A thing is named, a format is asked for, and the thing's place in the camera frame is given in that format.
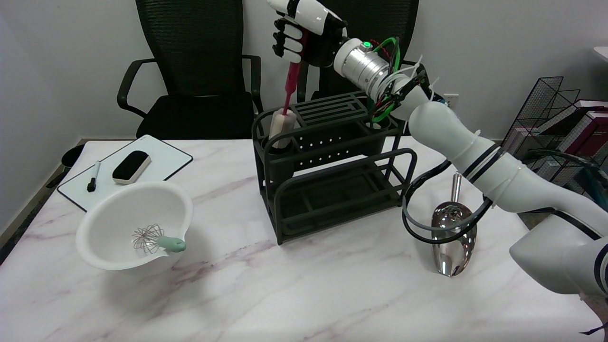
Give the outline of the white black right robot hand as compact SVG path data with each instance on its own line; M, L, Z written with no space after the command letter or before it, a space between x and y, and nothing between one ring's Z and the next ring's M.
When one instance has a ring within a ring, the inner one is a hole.
M330 67L347 39L347 22L317 0L267 0L279 18L274 54L290 63Z

